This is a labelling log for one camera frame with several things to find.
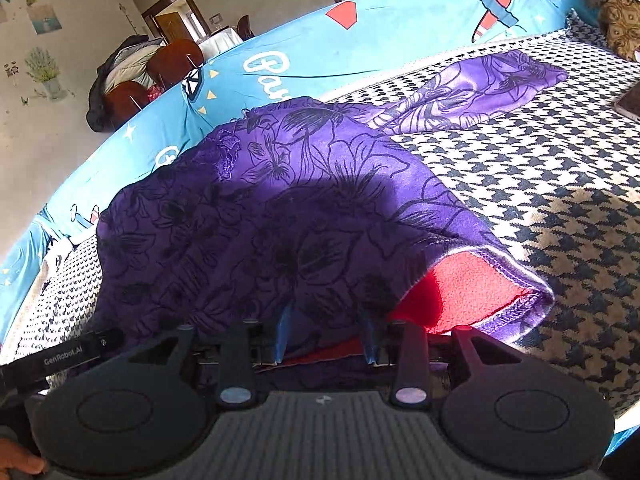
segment smartphone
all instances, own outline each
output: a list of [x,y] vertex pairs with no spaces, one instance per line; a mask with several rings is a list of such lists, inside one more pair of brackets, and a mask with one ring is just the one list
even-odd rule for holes
[[616,101],[613,107],[619,114],[640,122],[640,82]]

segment finger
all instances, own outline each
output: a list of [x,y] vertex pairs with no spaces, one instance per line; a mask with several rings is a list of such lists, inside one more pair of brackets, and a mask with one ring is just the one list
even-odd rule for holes
[[19,469],[23,473],[42,473],[46,462],[32,455],[20,444],[7,438],[0,438],[0,469]]

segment red fleece lining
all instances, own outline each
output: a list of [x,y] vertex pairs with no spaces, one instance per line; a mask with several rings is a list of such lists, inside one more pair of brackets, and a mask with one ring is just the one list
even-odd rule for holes
[[[510,282],[481,257],[471,253],[447,256],[416,283],[390,314],[421,324],[429,333],[448,332],[502,310],[530,291]],[[312,352],[286,365],[313,363],[362,354],[359,339]]]

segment red diamond shape print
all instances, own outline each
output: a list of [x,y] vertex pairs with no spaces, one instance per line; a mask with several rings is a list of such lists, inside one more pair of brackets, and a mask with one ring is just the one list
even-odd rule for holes
[[356,2],[342,2],[329,9],[326,15],[334,20],[334,22],[340,23],[344,28],[349,30],[349,28],[353,27],[353,24],[358,21]]

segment black robotic device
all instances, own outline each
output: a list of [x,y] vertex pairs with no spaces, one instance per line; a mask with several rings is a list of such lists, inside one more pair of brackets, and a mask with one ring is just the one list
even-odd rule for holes
[[[608,404],[472,327],[428,336],[412,323],[365,323],[364,358],[395,372],[386,398],[258,394],[256,374],[284,355],[285,325],[246,320],[207,342],[180,327],[51,391],[33,434],[52,478],[598,478]],[[89,334],[0,367],[4,391],[24,397],[121,336]],[[218,380],[207,396],[196,385],[209,365]],[[439,399],[435,367],[450,383]]]

